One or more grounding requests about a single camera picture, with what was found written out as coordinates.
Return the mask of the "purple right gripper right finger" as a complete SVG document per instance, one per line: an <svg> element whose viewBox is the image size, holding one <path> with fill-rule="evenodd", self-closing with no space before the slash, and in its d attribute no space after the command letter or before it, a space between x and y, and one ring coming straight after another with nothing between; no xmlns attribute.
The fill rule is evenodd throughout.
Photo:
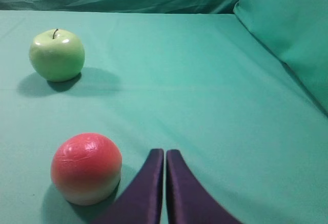
<svg viewBox="0 0 328 224"><path fill-rule="evenodd" d="M205 190L179 150L166 155L166 203L169 223L240 223Z"/></svg>

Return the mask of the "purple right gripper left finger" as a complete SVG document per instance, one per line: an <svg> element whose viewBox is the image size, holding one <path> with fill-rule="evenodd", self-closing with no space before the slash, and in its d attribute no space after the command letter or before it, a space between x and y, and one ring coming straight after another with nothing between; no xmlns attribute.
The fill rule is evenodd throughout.
<svg viewBox="0 0 328 224"><path fill-rule="evenodd" d="M121 196L93 223L160 223L163 149L150 150L146 161Z"/></svg>

